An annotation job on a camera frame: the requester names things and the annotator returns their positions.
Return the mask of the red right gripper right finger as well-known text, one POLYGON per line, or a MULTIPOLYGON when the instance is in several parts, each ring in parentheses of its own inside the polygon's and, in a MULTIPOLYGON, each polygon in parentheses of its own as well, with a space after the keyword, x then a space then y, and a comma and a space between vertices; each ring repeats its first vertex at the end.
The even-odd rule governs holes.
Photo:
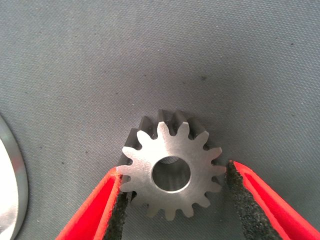
POLYGON ((245 239, 318 240, 320 233, 248 166, 231 160, 226 167, 245 239))

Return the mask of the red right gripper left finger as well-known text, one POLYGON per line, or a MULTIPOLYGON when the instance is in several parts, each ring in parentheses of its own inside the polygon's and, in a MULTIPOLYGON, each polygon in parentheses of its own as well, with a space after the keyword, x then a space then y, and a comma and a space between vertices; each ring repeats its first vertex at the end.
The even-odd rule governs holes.
POLYGON ((129 201, 121 180, 115 167, 109 170, 56 239, 121 240, 129 201))

